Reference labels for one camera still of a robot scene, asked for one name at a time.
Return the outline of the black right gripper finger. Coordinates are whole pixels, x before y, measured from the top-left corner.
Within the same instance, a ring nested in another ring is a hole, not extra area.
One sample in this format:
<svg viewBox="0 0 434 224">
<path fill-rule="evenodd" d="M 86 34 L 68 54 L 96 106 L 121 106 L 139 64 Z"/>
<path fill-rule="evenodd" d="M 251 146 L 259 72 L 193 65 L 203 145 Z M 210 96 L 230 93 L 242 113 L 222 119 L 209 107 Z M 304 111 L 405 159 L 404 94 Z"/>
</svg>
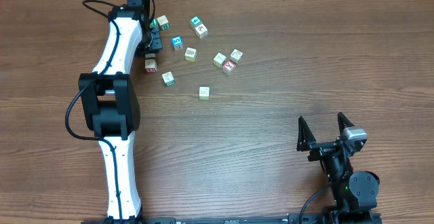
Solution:
<svg viewBox="0 0 434 224">
<path fill-rule="evenodd" d="M 339 112 L 337 115 L 338 118 L 338 126 L 341 136 L 350 136 L 352 133 L 352 129 L 354 124 L 350 122 L 350 120 L 344 115 L 343 112 Z"/>
<path fill-rule="evenodd" d="M 316 139 L 313 136 L 307 122 L 303 116 L 298 118 L 298 140 L 297 140 L 297 151 L 309 151 L 311 145 L 316 143 Z"/>
</svg>

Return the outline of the wooden letter A block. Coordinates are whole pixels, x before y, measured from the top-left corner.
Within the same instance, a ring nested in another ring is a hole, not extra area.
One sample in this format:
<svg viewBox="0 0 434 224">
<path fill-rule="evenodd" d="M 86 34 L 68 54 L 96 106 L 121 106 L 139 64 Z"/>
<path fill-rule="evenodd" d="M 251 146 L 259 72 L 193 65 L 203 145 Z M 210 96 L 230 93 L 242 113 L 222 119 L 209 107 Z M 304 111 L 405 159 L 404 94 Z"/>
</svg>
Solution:
<svg viewBox="0 0 434 224">
<path fill-rule="evenodd" d="M 146 59 L 154 59 L 155 57 L 156 57 L 156 55 L 154 53 L 150 53 L 150 54 L 145 55 Z"/>
</svg>

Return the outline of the plain wooden block yellow edge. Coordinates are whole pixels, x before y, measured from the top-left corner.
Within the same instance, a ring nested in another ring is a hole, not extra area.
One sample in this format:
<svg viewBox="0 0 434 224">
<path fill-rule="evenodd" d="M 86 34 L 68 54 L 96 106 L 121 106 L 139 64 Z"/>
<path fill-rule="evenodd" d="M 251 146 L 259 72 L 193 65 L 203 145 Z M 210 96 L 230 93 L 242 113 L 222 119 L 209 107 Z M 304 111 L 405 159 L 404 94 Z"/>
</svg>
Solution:
<svg viewBox="0 0 434 224">
<path fill-rule="evenodd" d="M 217 67 L 222 68 L 223 64 L 226 62 L 226 56 L 220 52 L 213 59 L 213 64 Z"/>
</svg>

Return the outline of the wooden block with drawing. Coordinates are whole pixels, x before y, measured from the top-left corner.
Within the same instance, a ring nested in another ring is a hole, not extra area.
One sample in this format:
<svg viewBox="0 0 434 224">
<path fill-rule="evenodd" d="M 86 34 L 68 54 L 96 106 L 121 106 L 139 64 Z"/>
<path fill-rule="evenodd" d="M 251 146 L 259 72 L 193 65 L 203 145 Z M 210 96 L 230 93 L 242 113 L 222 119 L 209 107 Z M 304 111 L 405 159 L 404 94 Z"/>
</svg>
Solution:
<svg viewBox="0 0 434 224">
<path fill-rule="evenodd" d="M 230 60 L 236 64 L 239 64 L 242 58 L 243 58 L 243 52 L 237 49 L 234 49 L 230 55 Z"/>
</svg>

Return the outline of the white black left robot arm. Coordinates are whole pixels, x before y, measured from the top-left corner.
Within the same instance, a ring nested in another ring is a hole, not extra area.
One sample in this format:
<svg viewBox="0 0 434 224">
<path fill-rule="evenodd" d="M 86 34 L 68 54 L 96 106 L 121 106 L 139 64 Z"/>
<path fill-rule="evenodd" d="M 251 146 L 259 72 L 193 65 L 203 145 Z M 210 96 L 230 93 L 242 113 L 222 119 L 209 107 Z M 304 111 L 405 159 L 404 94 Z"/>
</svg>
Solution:
<svg viewBox="0 0 434 224">
<path fill-rule="evenodd" d="M 79 77 L 85 122 L 102 150 L 108 185 L 103 223 L 143 223 L 134 173 L 134 139 L 140 105 L 130 72 L 136 57 L 158 53 L 161 36 L 154 0 L 127 0 L 105 14 L 110 31 L 100 61 Z"/>
</svg>

